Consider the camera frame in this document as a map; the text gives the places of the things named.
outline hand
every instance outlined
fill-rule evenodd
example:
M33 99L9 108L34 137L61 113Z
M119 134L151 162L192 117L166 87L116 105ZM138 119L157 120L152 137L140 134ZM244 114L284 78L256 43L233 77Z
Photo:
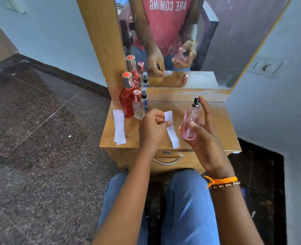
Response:
M153 77L167 76L167 74L163 72L165 70L164 58L158 46L155 44L151 46L147 50L147 55L148 58L147 58L146 65L148 68L147 70L148 74Z
M155 108L150 110L139 123L140 149L155 153L170 125L172 123L165 121L163 111Z
M180 48L179 48L179 52L185 49L186 51L189 51L189 58L188 58L188 62L184 63L181 62L177 59L172 59L173 65L176 69L186 69L186 68L190 68L192 61L196 58L197 56L197 43L196 42L192 42L187 40Z
M199 99L205 113L205 124L197 125L190 121L189 127L197 137L186 142L194 149L198 160L210 177L213 179L233 177L234 170L218 137L211 109L203 97L199 96Z

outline mirror frame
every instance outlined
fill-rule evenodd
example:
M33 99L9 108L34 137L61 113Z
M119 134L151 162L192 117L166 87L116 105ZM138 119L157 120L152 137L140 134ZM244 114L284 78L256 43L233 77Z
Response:
M85 22L92 46L103 71L107 87L113 100L119 99L123 89L122 73L127 71L115 0L76 0ZM251 57L244 70L231 89L199 88L147 88L148 100L151 101L190 101L201 95L209 102L225 102L234 87L243 76L254 57L263 46L275 25L292 0L287 0L279 16L265 35L261 44Z

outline drawer handle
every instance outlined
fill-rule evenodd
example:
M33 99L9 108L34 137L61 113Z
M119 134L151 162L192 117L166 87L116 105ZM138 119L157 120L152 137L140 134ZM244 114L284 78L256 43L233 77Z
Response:
M177 162L180 161L183 157L184 157L184 156L180 156L180 157L178 157L177 159L175 159L175 160L172 161L172 162L162 162L162 161L160 161L160 160L158 160L158 159L156 159L156 158L153 158L153 160L154 160L155 162L161 164L161 165L169 166L169 165L173 165L173 164L177 163Z

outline pink t-shirt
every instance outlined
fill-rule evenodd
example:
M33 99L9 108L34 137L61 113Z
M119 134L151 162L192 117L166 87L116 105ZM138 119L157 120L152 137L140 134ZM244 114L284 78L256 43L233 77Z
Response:
M176 53L182 45L180 30L193 0L143 0L149 28L163 56ZM135 34L133 45L144 50Z

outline granite floor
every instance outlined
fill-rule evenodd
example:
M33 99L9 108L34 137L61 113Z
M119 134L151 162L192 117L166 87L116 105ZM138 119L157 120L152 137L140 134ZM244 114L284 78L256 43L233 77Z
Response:
M99 148L110 102L107 88L33 59L0 63L0 244L90 243L119 173ZM283 157L240 143L229 158L249 211L265 244L283 241ZM162 188L149 187L149 244L159 244Z

